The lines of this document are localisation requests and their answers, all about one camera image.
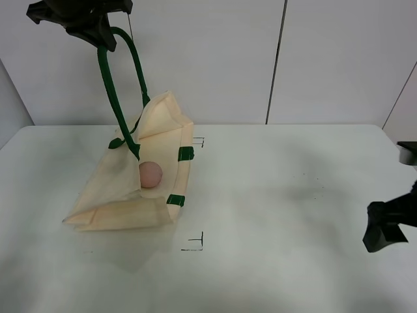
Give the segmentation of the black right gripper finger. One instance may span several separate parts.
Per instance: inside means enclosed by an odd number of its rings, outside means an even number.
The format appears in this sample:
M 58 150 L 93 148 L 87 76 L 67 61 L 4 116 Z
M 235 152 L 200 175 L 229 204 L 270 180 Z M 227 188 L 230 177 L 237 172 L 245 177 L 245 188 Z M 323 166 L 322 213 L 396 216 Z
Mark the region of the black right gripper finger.
M 405 215 L 387 203 L 376 201 L 367 207 L 367 228 L 362 239 L 368 252 L 378 252 L 396 243 L 409 241 L 399 225 Z

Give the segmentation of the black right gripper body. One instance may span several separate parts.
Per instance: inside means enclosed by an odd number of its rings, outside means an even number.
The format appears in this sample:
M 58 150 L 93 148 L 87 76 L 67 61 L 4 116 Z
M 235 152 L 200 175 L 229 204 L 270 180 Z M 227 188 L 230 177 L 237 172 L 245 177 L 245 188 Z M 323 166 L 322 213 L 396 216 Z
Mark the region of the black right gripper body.
M 384 204 L 384 216 L 389 222 L 416 225 L 416 183 L 411 191 Z

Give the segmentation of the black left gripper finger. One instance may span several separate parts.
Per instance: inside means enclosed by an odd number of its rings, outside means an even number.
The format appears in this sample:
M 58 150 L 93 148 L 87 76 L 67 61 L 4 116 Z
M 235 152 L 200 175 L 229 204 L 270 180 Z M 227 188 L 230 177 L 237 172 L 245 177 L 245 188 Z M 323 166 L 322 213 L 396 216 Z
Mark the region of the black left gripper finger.
M 111 52 L 115 51 L 117 45 L 107 15 L 93 16 L 75 25 L 67 26 L 66 32 L 92 44 L 96 48 L 103 46 Z

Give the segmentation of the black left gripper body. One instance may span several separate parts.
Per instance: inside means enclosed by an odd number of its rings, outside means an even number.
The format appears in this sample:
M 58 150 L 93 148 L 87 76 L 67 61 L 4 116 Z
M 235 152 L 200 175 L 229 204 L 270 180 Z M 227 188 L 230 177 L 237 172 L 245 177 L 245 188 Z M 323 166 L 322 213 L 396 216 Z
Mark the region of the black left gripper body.
M 130 14 L 132 8 L 131 0 L 44 0 L 30 4 L 26 15 L 36 24 L 48 21 L 64 28 L 109 30 L 109 13 Z

